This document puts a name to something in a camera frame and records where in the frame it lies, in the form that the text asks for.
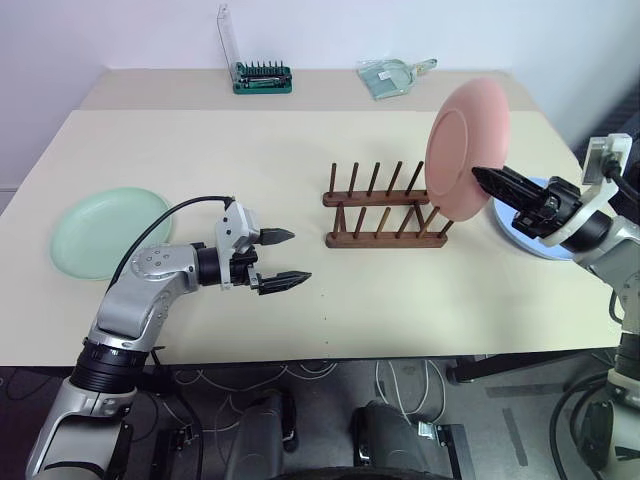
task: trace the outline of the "table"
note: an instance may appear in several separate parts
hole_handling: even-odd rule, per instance
[[[333,210],[322,206],[321,195],[331,163],[338,164],[336,188],[346,189],[354,161],[360,162],[358,185],[366,188],[376,161],[382,184],[403,160],[398,185],[406,185],[424,157],[435,115],[355,109],[74,111],[0,216],[0,263],[10,272],[0,280],[0,364],[75,362],[106,283],[57,272],[48,258],[49,237],[67,208],[120,186],[148,188],[173,204],[233,194],[256,211],[262,226],[296,233],[284,244],[258,247],[258,271],[313,273],[303,285],[276,295],[209,287],[180,298],[158,342],[167,346],[167,363],[616,345],[619,329],[607,316],[609,288],[570,262],[519,250],[499,233],[488,208],[455,224],[442,249],[325,247]],[[578,182],[575,158],[540,112],[512,111],[511,122],[510,167]],[[418,183],[424,187],[423,178]],[[363,229],[374,228],[380,218],[370,210]],[[215,205],[178,213],[171,242],[211,243],[220,214]],[[397,227],[403,214],[394,212],[388,225]],[[347,222],[353,225],[356,215],[357,209],[348,211]]]

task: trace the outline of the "black floor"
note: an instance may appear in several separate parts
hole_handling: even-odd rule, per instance
[[[599,352],[604,358],[605,352]],[[441,371],[452,361],[438,360]],[[394,360],[393,365],[400,385],[405,408],[415,408],[424,388],[424,370],[421,360]],[[324,364],[305,363],[309,369]],[[446,385],[446,410],[439,423],[460,423],[466,428],[473,464],[478,479],[555,479],[548,445],[548,420],[562,389],[576,379],[606,367],[590,355],[581,355],[536,368],[488,377],[471,384]],[[231,393],[233,407],[245,408],[268,388],[288,388],[294,395],[298,410],[299,448],[285,457],[286,471],[352,465],[353,448],[349,424],[354,409],[372,399],[380,399],[375,387],[375,361],[348,361],[339,363],[326,377],[302,380],[291,375],[310,377],[298,364],[292,363],[288,371],[277,380],[248,392]],[[207,378],[219,385],[241,390],[273,378],[281,373],[280,366],[227,367],[205,371]],[[0,368],[3,393],[13,373],[10,367]],[[182,381],[195,378],[194,371],[179,375]],[[396,395],[390,369],[381,362],[380,378],[389,402],[396,405]],[[20,371],[11,381],[13,397],[30,392],[46,377]],[[24,466],[29,450],[37,436],[48,408],[55,396],[59,380],[49,381],[41,390],[24,400],[8,400],[0,396],[0,471],[5,480],[24,478]],[[205,430],[219,431],[233,425],[239,418],[227,401],[217,418],[216,413],[230,395],[204,379],[184,387],[185,396],[201,416]],[[159,407],[159,429],[176,428],[180,423],[171,417],[167,406],[189,423],[189,416],[175,398],[136,397],[128,421],[134,425],[134,437],[149,431],[153,424],[154,408]],[[442,391],[433,369],[430,369],[430,393],[422,410],[422,418],[433,418],[441,407]],[[221,455],[226,456],[234,430],[204,434],[204,478],[222,478]],[[420,439],[434,473],[450,475],[445,448],[435,442]],[[128,479],[146,479],[155,444],[155,434],[136,442],[129,459]],[[588,479],[590,472],[582,464],[567,431],[567,415],[561,416],[559,446],[569,478]],[[173,479],[191,479],[195,467],[196,443],[187,445],[176,455]]]

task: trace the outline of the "white wall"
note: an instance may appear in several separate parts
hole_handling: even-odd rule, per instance
[[[640,74],[638,0],[229,0],[246,59],[505,69],[569,144]],[[224,65],[218,3],[0,0],[0,187],[19,183],[103,67]]]

